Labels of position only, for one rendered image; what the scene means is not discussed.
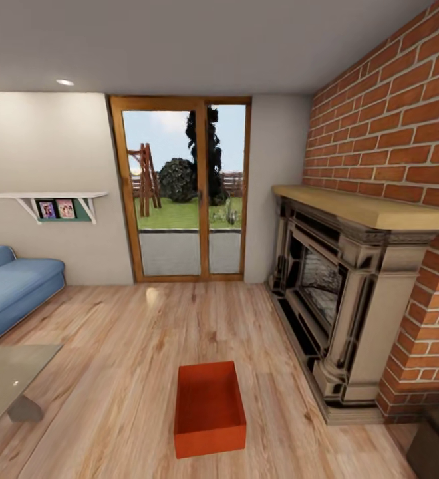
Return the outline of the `storage box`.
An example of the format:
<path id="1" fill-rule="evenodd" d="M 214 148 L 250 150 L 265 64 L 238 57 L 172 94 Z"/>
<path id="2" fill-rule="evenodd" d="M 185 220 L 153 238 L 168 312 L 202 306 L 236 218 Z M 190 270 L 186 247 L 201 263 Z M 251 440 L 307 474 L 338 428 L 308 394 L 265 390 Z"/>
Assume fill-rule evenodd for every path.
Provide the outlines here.
<path id="1" fill-rule="evenodd" d="M 176 458 L 245 448 L 246 419 L 233 361 L 179 367 Z"/>

